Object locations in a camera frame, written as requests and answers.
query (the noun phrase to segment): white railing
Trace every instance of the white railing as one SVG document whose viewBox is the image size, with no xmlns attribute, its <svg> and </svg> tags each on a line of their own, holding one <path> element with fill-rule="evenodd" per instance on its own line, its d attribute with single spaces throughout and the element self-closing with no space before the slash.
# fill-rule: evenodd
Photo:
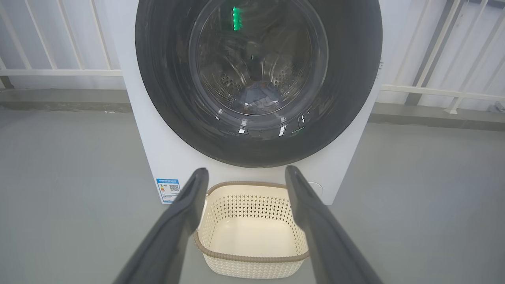
<svg viewBox="0 0 505 284">
<path fill-rule="evenodd" d="M 3 60 L 0 57 L 0 76 L 122 76 L 121 70 L 113 70 L 111 68 L 111 59 L 109 57 L 109 53 L 107 51 L 107 46 L 106 42 L 104 39 L 104 33 L 102 31 L 102 26 L 100 24 L 100 20 L 97 15 L 96 11 L 96 4 L 95 0 L 89 0 L 89 5 L 91 7 L 92 11 L 92 17 L 94 20 L 96 32 L 99 35 L 100 43 L 102 45 L 102 52 L 104 54 L 104 58 L 106 61 L 106 66 L 107 69 L 86 69 L 85 64 L 83 63 L 83 59 L 79 53 L 79 48 L 77 47 L 77 43 L 75 40 L 74 33 L 72 32 L 72 28 L 69 23 L 68 15 L 65 10 L 65 6 L 62 2 L 62 0 L 55 0 L 57 1 L 58 9 L 60 12 L 60 16 L 63 20 L 66 34 L 70 40 L 73 55 L 77 61 L 78 69 L 60 69 L 58 68 L 53 56 L 51 50 L 49 50 L 47 41 L 41 32 L 36 16 L 31 8 L 30 5 L 30 0 L 24 0 L 24 3 L 26 5 L 26 9 L 28 10 L 28 13 L 30 15 L 31 21 L 33 23 L 33 26 L 35 27 L 35 30 L 37 32 L 37 35 L 39 37 L 40 43 L 42 44 L 42 48 L 44 49 L 45 55 L 47 56 L 47 60 L 49 61 L 49 64 L 51 66 L 51 69 L 33 69 L 32 66 L 30 65 L 30 62 L 28 61 L 28 57 L 25 54 L 25 51 L 19 41 L 19 38 L 14 30 L 14 27 L 11 23 L 11 19 L 2 4 L 2 1 L 0 1 L 0 18 L 3 21 L 7 32 L 9 33 L 9 36 L 14 43 L 14 46 L 24 64 L 25 69 L 8 69 Z"/>
<path fill-rule="evenodd" d="M 418 35 L 418 31 L 420 27 L 426 24 L 426 18 L 425 16 L 427 15 L 426 10 L 427 7 L 429 7 L 431 4 L 433 4 L 432 0 L 425 0 L 424 4 L 422 5 L 421 8 L 421 13 L 419 16 L 419 19 L 417 21 L 417 25 L 415 29 L 413 30 L 413 33 L 411 34 L 411 39 L 409 44 L 407 45 L 407 51 L 404 55 L 404 57 L 401 60 L 401 64 L 398 68 L 396 68 L 396 76 L 394 77 L 395 79 L 392 81 L 392 83 L 384 84 L 381 88 L 383 91 L 392 91 L 392 92 L 404 92 L 404 93 L 417 93 L 417 94 L 430 94 L 430 95 L 436 95 L 436 96 L 446 96 L 446 97 L 452 97 L 452 101 L 450 102 L 449 106 L 445 108 L 445 111 L 451 113 L 451 114 L 456 114 L 457 113 L 457 108 L 460 106 L 461 102 L 464 99 L 475 99 L 475 100 L 483 100 L 483 101 L 491 101 L 491 102 L 505 102 L 505 89 L 501 91 L 501 94 L 488 94 L 490 87 L 496 83 L 499 79 L 499 76 L 502 76 L 502 70 L 503 66 L 505 65 L 505 46 L 501 47 L 502 54 L 501 58 L 499 61 L 499 64 L 496 66 L 494 71 L 490 74 L 489 78 L 487 78 L 487 83 L 485 87 L 483 88 L 483 91 L 486 93 L 476 93 L 476 92 L 469 92 L 470 86 L 474 84 L 477 75 L 479 75 L 484 63 L 486 60 L 489 60 L 489 55 L 490 52 L 493 48 L 496 47 L 498 38 L 502 34 L 504 28 L 505 28 L 505 9 L 501 11 L 501 14 L 494 24 L 492 30 L 490 31 L 487 40 L 485 41 L 482 49 L 478 52 L 477 57 L 473 61 L 468 73 L 465 76 L 465 80 L 459 86 L 458 89 L 456 90 L 450 90 L 450 89 L 444 89 L 442 86 L 445 85 L 447 82 L 447 78 L 449 74 L 453 71 L 456 62 L 460 60 L 465 60 L 465 58 L 460 58 L 461 55 L 463 54 L 463 50 L 465 47 L 468 47 L 469 44 L 472 44 L 472 42 L 469 43 L 469 38 L 472 34 L 475 32 L 479 32 L 476 30 L 476 26 L 479 23 L 479 20 L 482 19 L 482 15 L 484 12 L 484 9 L 486 8 L 486 4 L 488 4 L 488 0 L 482 0 L 482 2 L 479 5 L 479 10 L 478 12 L 474 15 L 469 28 L 467 29 L 463 40 L 461 42 L 461 45 L 458 47 L 454 58 L 452 59 L 451 63 L 449 64 L 449 67 L 447 71 L 445 72 L 443 79 L 439 86 L 441 88 L 429 88 L 429 87 L 422 87 L 422 83 L 425 81 L 425 78 L 428 74 L 428 71 L 430 68 L 432 68 L 432 64 L 434 64 L 434 59 L 436 54 L 439 52 L 439 49 L 441 47 L 442 41 L 444 40 L 444 37 L 446 37 L 446 34 L 448 32 L 449 25 L 451 21 L 454 19 L 454 17 L 459 17 L 459 15 L 456 13 L 457 7 L 460 4 L 460 0 L 454 0 L 452 7 L 449 11 L 447 20 L 444 22 L 444 25 L 440 31 L 439 37 L 437 41 L 435 42 L 435 45 L 433 47 L 433 50 L 431 51 L 431 54 L 429 55 L 428 61 L 426 62 L 426 65 L 424 66 L 424 69 L 422 70 L 421 77 L 418 81 L 418 83 L 415 86 L 409 86 L 409 85 L 403 85 L 398 83 L 398 78 L 400 75 L 404 72 L 407 64 L 407 59 L 409 56 L 411 56 L 411 51 L 414 46 L 414 40 L 416 39 L 416 36 Z"/>
<path fill-rule="evenodd" d="M 19 57 L 21 58 L 21 61 L 24 65 L 24 69 L 8 69 L 6 68 L 4 62 L 0 58 L 0 76 L 122 76 L 121 70 L 113 70 L 111 68 L 111 58 L 108 53 L 108 49 L 106 46 L 106 41 L 104 38 L 104 33 L 102 30 L 102 25 L 100 24 L 100 20 L 98 17 L 97 13 L 97 8 L 96 8 L 96 3 L 95 0 L 88 0 L 91 13 L 92 13 L 92 19 L 94 22 L 94 28 L 96 29 L 96 33 L 99 35 L 99 43 L 101 45 L 101 50 L 105 59 L 105 65 L 106 69 L 87 69 L 85 66 L 85 63 L 83 61 L 82 56 L 79 53 L 79 48 L 76 43 L 76 38 L 74 36 L 74 33 L 72 32 L 71 25 L 69 23 L 69 17 L 67 15 L 67 12 L 65 10 L 65 6 L 62 0 L 54 0 L 57 3 L 57 7 L 59 10 L 59 16 L 61 17 L 61 20 L 63 22 L 65 31 L 66 31 L 66 37 L 69 39 L 70 46 L 72 49 L 72 54 L 73 57 L 75 58 L 77 62 L 77 69 L 61 69 L 58 67 L 55 59 L 52 56 L 52 51 L 49 48 L 49 44 L 47 44 L 47 39 L 44 37 L 44 33 L 42 30 L 39 28 L 39 25 L 37 24 L 36 20 L 36 15 L 34 11 L 31 8 L 30 1 L 32 0 L 24 0 L 24 4 L 26 6 L 26 9 L 28 10 L 28 13 L 30 15 L 31 21 L 33 23 L 33 26 L 35 27 L 36 33 L 38 35 L 38 38 L 42 44 L 42 48 L 44 50 L 45 55 L 47 56 L 47 59 L 50 64 L 50 69 L 33 69 L 32 66 L 30 65 L 30 62 L 28 60 L 28 57 L 25 54 L 25 50 L 23 49 L 23 46 L 21 45 L 21 42 L 14 30 L 14 27 L 11 23 L 11 19 L 9 18 L 9 15 L 4 7 L 2 5 L 2 1 L 0 0 L 0 18 L 2 19 L 6 30 L 8 32 L 8 35 L 10 39 L 12 40 L 12 43 L 14 44 L 14 47 L 19 54 Z M 425 28 L 426 25 L 430 24 L 433 21 L 433 9 L 434 7 L 440 7 L 440 3 L 442 2 L 441 0 L 413 0 L 413 2 L 420 4 L 416 8 L 417 11 L 414 11 L 415 13 L 419 13 L 419 17 L 417 18 L 417 21 L 415 23 L 415 27 L 411 30 L 407 30 L 406 34 L 404 34 L 405 37 L 409 38 L 409 41 L 406 42 L 406 51 L 402 55 L 401 60 L 399 60 L 400 65 L 393 70 L 393 72 L 396 72 L 395 76 L 393 76 L 390 82 L 386 81 L 386 83 L 382 86 L 383 91 L 390 91 L 392 93 L 391 96 L 394 96 L 396 93 L 418 93 L 418 94 L 427 94 L 427 95 L 435 95 L 435 96 L 443 96 L 443 97 L 449 97 L 452 98 L 452 101 L 450 104 L 448 104 L 448 107 L 445 109 L 447 112 L 455 114 L 457 113 L 457 108 L 460 106 L 462 101 L 464 99 L 475 99 L 475 100 L 481 100 L 481 101 L 490 101 L 490 102 L 495 102 L 495 101 L 500 101 L 500 102 L 505 102 L 505 89 L 501 92 L 501 94 L 489 94 L 490 87 L 500 81 L 505 81 L 505 78 L 502 78 L 500 80 L 500 77 L 503 75 L 503 66 L 505 65 L 505 53 L 502 52 L 500 55 L 501 57 L 498 59 L 499 64 L 496 66 L 496 68 L 493 70 L 492 73 L 490 73 L 489 78 L 487 78 L 487 83 L 485 87 L 483 88 L 483 93 L 480 92 L 471 92 L 469 91 L 470 87 L 472 84 L 475 82 L 477 75 L 479 74 L 480 70 L 482 69 L 484 63 L 486 60 L 488 60 L 489 55 L 491 53 L 491 50 L 496 46 L 498 42 L 498 38 L 500 35 L 503 33 L 503 30 L 505 28 L 505 9 L 501 11 L 500 16 L 498 17 L 498 20 L 494 24 L 494 27 L 490 31 L 487 39 L 484 42 L 484 45 L 482 49 L 478 52 L 477 57 L 473 60 L 471 64 L 471 68 L 468 70 L 467 74 L 465 75 L 465 81 L 456 89 L 447 89 L 444 88 L 443 86 L 445 83 L 448 81 L 449 74 L 454 71 L 457 66 L 457 64 L 461 60 L 465 60 L 465 48 L 468 45 L 472 45 L 473 42 L 470 41 L 470 38 L 472 35 L 474 35 L 477 32 L 480 32 L 477 28 L 479 21 L 482 20 L 484 11 L 486 9 L 486 4 L 488 4 L 488 1 L 491 0 L 482 0 L 480 5 L 478 6 L 478 11 L 475 13 L 474 17 L 471 20 L 471 23 L 469 25 L 469 28 L 466 30 L 464 37 L 461 41 L 461 44 L 458 46 L 457 50 L 455 50 L 454 58 L 452 58 L 450 64 L 448 65 L 448 68 L 443 74 L 443 79 L 441 80 L 441 83 L 438 85 L 438 87 L 423 87 L 422 84 L 425 81 L 425 78 L 427 77 L 427 74 L 429 73 L 429 70 L 433 70 L 434 66 L 437 66 L 437 61 L 436 61 L 436 55 L 438 52 L 440 52 L 440 49 L 442 48 L 443 44 L 442 42 L 444 41 L 444 38 L 447 39 L 448 36 L 452 36 L 451 33 L 454 32 L 454 29 L 449 29 L 450 23 L 455 19 L 455 17 L 459 17 L 460 14 L 457 12 L 457 7 L 460 4 L 460 2 L 463 1 L 464 4 L 467 6 L 468 3 L 466 2 L 467 0 L 454 0 L 452 6 L 450 7 L 448 16 L 446 21 L 444 22 L 439 36 L 433 46 L 433 49 L 431 50 L 431 54 L 429 54 L 428 60 L 423 67 L 424 69 L 421 72 L 420 79 L 418 80 L 418 83 L 415 84 L 414 86 L 406 84 L 406 82 L 400 82 L 399 77 L 402 75 L 406 70 L 416 68 L 414 66 L 415 64 L 412 64 L 412 56 L 416 52 L 413 52 L 414 49 L 418 48 L 415 40 L 419 39 L 418 34 L 420 33 L 420 30 Z"/>
</svg>

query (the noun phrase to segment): sticker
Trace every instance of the sticker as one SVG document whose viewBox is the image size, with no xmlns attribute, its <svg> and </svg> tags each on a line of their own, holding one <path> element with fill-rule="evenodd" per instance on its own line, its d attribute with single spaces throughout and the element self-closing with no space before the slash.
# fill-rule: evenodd
<svg viewBox="0 0 505 284">
<path fill-rule="evenodd" d="M 381 57 L 379 62 L 379 70 L 377 70 L 377 77 L 375 77 L 375 79 L 379 78 L 380 70 L 382 70 L 383 67 L 384 67 L 384 61 L 382 61 Z"/>
<path fill-rule="evenodd" d="M 158 190 L 161 194 L 161 202 L 163 203 L 170 204 L 174 202 L 177 195 L 179 195 L 179 192 L 181 192 L 178 179 L 157 178 L 156 183 L 158 184 Z"/>
</svg>

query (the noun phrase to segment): door glass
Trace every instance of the door glass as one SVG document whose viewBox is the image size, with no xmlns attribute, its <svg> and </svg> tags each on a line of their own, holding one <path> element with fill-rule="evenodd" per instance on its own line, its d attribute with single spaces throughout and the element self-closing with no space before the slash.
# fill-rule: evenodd
<svg viewBox="0 0 505 284">
<path fill-rule="evenodd" d="M 302 0 L 210 1 L 190 45 L 202 98 L 220 119 L 250 127 L 298 117 L 327 67 L 322 23 Z"/>
</svg>

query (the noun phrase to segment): washing machine door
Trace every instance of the washing machine door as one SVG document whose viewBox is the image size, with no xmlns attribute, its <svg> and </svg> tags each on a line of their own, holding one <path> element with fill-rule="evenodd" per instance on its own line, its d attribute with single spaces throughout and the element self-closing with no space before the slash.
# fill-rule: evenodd
<svg viewBox="0 0 505 284">
<path fill-rule="evenodd" d="M 272 167 L 354 120 L 382 20 L 378 0 L 140 0 L 135 40 L 147 93 L 179 137 L 224 163 Z"/>
</svg>

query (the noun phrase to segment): green light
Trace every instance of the green light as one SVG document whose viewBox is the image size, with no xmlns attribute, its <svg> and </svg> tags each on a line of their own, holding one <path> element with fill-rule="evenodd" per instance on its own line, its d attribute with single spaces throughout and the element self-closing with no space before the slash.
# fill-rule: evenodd
<svg viewBox="0 0 505 284">
<path fill-rule="evenodd" d="M 242 18 L 240 16 L 240 9 L 233 7 L 233 30 L 237 31 L 242 27 Z"/>
</svg>

